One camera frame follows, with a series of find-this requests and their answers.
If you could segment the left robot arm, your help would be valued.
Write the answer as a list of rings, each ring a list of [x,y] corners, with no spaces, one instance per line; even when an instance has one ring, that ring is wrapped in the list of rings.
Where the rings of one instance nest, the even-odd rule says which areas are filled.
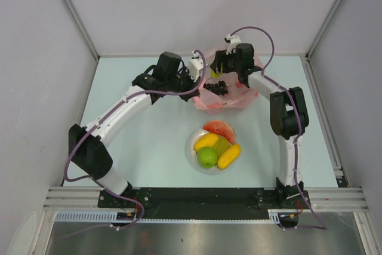
[[[132,200],[130,183],[113,166],[107,148],[134,116],[164,96],[179,96],[184,101],[199,95],[205,76],[206,60],[201,51],[193,51],[188,64],[181,56],[164,52],[156,65],[136,76],[128,91],[102,116],[82,127],[69,130],[68,163],[73,162],[91,179],[111,194],[119,207]]]

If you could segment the green fake apple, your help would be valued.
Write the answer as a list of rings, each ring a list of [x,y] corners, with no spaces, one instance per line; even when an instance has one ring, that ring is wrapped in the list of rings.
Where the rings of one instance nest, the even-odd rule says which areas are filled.
[[[218,161],[217,153],[213,148],[202,148],[196,153],[196,156],[199,165],[204,168],[211,168]]]

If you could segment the fake watermelon slice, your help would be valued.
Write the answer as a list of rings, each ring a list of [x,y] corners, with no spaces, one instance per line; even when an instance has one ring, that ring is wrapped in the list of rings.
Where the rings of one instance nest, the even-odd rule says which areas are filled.
[[[225,121],[221,121],[218,119],[208,121],[207,123],[204,124],[202,128],[205,131],[224,137],[232,145],[236,143],[236,133],[234,129],[231,127],[231,125],[229,125]]]

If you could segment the yellow fake mango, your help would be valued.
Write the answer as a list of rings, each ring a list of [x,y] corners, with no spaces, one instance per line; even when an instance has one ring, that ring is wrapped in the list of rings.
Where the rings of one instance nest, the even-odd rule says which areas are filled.
[[[205,147],[212,148],[219,138],[219,135],[214,133],[204,134],[195,142],[193,149],[198,152]]]

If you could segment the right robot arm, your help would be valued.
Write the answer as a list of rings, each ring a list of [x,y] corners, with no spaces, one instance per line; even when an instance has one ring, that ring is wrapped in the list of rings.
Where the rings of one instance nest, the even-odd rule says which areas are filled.
[[[232,50],[216,51],[210,68],[217,73],[234,72],[241,84],[269,101],[270,125],[278,136],[280,151],[275,201],[282,208],[294,208],[298,202],[308,207],[309,197],[304,191],[299,164],[302,135],[309,125],[303,90],[287,89],[267,76],[265,68],[256,65],[254,56],[253,46],[241,43]]]

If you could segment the dark fake grapes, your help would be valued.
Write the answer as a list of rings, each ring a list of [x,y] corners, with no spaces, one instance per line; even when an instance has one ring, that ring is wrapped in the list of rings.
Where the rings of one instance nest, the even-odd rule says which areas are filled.
[[[218,96],[225,96],[229,93],[228,86],[225,81],[218,81],[216,83],[206,83],[204,88]]]

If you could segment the orange fake fruit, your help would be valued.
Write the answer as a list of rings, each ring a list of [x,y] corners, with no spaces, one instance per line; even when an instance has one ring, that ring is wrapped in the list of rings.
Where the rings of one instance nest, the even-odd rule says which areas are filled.
[[[226,169],[231,166],[231,164],[238,158],[241,154],[241,147],[239,144],[235,143],[231,145],[218,159],[217,167],[221,170]]]

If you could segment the pink plastic bag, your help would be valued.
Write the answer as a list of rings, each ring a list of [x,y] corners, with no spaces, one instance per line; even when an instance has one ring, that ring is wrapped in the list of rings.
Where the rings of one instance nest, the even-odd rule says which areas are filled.
[[[195,108],[201,110],[209,115],[217,114],[224,109],[245,109],[249,106],[258,96],[258,91],[253,90],[245,85],[244,77],[238,76],[236,72],[223,73],[222,76],[212,79],[210,64],[214,60],[215,52],[218,50],[225,50],[223,48],[214,50],[207,53],[207,71],[202,85],[199,87],[200,96],[194,97],[193,102]],[[262,62],[255,55],[254,52],[255,72],[261,70],[263,67]],[[216,83],[218,81],[225,81],[228,86],[229,93],[225,96],[218,96],[204,88],[206,83]]]

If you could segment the green fake pear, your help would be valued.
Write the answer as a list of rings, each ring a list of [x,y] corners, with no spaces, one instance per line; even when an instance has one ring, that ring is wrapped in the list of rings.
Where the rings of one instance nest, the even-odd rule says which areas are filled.
[[[216,79],[216,78],[222,76],[222,74],[223,74],[222,72],[217,73],[217,72],[215,72],[214,70],[211,69],[211,78],[212,79]]]

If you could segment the white paper plate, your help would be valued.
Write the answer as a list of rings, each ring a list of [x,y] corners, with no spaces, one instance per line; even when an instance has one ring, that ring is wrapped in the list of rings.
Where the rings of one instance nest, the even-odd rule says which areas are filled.
[[[203,128],[197,129],[188,139],[186,156],[198,169],[206,173],[228,170],[241,154],[241,147],[231,143],[221,134]]]

